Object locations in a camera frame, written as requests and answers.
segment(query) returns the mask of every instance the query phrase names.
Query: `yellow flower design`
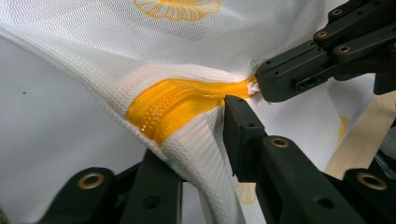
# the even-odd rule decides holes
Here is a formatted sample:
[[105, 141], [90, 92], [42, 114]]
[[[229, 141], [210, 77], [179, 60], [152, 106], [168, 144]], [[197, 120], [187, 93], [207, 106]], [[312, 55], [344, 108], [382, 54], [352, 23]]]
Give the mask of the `yellow flower design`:
[[218, 13], [221, 6], [220, 0], [134, 0], [134, 4], [150, 17], [171, 21], [198, 21]]
[[234, 188], [240, 203], [254, 204], [257, 202], [255, 183], [239, 183]]

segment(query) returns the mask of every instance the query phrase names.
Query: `yellow embroidery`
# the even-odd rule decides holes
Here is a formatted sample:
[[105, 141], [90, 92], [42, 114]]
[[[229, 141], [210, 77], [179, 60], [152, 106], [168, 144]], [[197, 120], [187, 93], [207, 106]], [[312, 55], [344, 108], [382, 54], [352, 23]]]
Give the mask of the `yellow embroidery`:
[[150, 17], [171, 21], [198, 21], [218, 13], [221, 6], [220, 0], [134, 0], [134, 4]]
[[349, 123], [349, 118], [347, 118], [346, 116], [340, 116], [340, 119], [341, 119], [341, 125], [340, 125], [340, 131], [338, 132], [338, 143], [341, 142], [341, 139], [346, 133], [347, 125]]
[[257, 202], [255, 183], [239, 183], [234, 188], [240, 203], [254, 204]]

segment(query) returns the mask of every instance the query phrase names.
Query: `zipper tape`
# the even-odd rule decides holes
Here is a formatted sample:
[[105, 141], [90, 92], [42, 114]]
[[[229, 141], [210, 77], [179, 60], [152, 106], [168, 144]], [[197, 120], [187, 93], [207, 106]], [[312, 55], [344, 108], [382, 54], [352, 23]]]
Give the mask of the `zipper tape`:
[[126, 118], [161, 147], [195, 116], [224, 105], [226, 94], [247, 99], [259, 91], [250, 88], [255, 83], [254, 76], [238, 83], [166, 79], [143, 91], [129, 106]]

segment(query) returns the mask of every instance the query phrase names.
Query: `brass grommet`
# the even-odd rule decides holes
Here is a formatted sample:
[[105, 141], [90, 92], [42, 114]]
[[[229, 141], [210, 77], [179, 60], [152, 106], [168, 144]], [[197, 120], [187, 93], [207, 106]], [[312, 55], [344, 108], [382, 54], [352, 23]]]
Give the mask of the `brass grommet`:
[[[95, 177], [96, 180], [92, 183], [86, 183], [86, 181], [91, 178]], [[78, 187], [81, 189], [94, 189], [98, 186], [100, 186], [103, 182], [105, 181], [105, 176], [97, 173], [97, 172], [92, 172], [87, 175], [84, 175], [77, 183]]]
[[370, 189], [384, 190], [388, 185], [382, 179], [368, 173], [358, 173], [358, 180]]
[[326, 31], [320, 31], [319, 33], [318, 33], [318, 37], [325, 37], [327, 35], [327, 32]]
[[334, 10], [334, 11], [332, 12], [332, 14], [333, 14], [334, 16], [338, 16], [338, 15], [340, 15], [341, 13], [343, 13], [343, 10], [341, 10], [341, 9], [336, 9], [336, 10]]
[[350, 47], [348, 46], [342, 46], [338, 49], [339, 52], [341, 53], [347, 53], [348, 51], [350, 51]]
[[288, 147], [289, 146], [289, 142], [284, 139], [281, 139], [281, 138], [271, 139], [271, 144], [276, 147]]

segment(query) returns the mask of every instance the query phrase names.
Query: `wooden surface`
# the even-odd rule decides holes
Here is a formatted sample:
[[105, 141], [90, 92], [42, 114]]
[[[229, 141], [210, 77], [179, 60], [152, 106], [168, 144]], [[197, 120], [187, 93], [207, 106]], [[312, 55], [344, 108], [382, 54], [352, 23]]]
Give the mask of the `wooden surface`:
[[396, 91], [375, 96], [335, 151], [325, 173], [342, 179], [352, 168], [368, 168], [396, 118]]

